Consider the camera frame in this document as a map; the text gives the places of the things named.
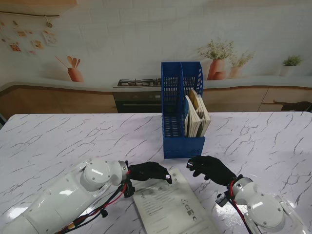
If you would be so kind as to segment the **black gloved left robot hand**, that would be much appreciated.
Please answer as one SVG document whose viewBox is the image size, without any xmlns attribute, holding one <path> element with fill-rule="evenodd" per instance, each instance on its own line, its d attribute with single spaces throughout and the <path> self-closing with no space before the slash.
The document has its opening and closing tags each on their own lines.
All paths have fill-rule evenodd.
<svg viewBox="0 0 312 234">
<path fill-rule="evenodd" d="M 147 181 L 149 179 L 165 180 L 172 184 L 172 178 L 168 170 L 157 162 L 145 162 L 128 167 L 128 178 L 136 181 Z"/>
</svg>

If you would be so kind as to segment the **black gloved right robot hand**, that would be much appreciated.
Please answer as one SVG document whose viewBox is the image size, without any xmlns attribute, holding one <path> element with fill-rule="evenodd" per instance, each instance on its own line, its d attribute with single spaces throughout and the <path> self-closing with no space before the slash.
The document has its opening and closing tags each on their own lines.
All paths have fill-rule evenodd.
<svg viewBox="0 0 312 234">
<path fill-rule="evenodd" d="M 193 177 L 203 174 L 205 180 L 211 180 L 225 187 L 237 179 L 221 160 L 212 156 L 194 156 L 188 160 L 186 167 L 193 171 Z"/>
</svg>

